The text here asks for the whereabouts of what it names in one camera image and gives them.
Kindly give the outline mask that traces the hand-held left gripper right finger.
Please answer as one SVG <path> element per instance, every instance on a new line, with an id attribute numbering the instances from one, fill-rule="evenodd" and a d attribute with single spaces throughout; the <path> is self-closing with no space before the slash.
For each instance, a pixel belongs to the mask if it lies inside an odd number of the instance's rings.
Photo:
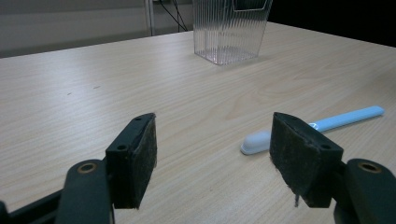
<path id="1" fill-rule="evenodd" d="M 344 150 L 303 120 L 275 112 L 270 158 L 291 191 L 309 207 L 330 206 L 328 181 L 340 166 Z"/>

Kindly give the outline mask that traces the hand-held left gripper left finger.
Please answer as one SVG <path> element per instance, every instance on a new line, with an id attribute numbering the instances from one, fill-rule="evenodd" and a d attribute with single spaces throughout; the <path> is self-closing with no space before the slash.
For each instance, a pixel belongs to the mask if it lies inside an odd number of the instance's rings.
<path id="1" fill-rule="evenodd" d="M 156 115 L 132 119 L 106 149 L 111 200 L 116 209 L 138 209 L 157 162 Z"/>

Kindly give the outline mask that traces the light blue toothbrush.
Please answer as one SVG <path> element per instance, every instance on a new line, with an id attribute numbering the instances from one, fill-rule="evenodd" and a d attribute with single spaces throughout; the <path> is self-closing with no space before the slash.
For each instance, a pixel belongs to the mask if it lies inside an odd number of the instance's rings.
<path id="1" fill-rule="evenodd" d="M 346 112 L 333 117 L 310 122 L 309 125 L 321 133 L 343 127 L 352 123 L 382 116 L 385 109 L 378 105 L 365 107 L 362 109 Z M 253 155 L 268 151 L 270 148 L 271 132 L 259 131 L 246 136 L 240 151 L 244 155 Z"/>

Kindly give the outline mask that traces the clear ribbed plastic container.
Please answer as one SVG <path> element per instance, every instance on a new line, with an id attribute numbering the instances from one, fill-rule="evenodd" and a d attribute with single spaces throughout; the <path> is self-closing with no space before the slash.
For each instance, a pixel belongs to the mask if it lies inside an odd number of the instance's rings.
<path id="1" fill-rule="evenodd" d="M 192 0 L 194 53 L 224 65 L 259 55 L 273 0 Z"/>

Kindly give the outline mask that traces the white metal pole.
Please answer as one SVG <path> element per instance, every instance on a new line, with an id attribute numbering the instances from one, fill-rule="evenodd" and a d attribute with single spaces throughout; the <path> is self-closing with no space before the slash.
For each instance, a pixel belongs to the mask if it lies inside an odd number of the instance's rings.
<path id="1" fill-rule="evenodd" d="M 145 2 L 145 11 L 146 11 L 146 21 L 148 32 L 151 36 L 155 35 L 155 23 L 154 23 L 154 12 L 153 12 L 153 1 L 152 0 L 144 0 Z"/>

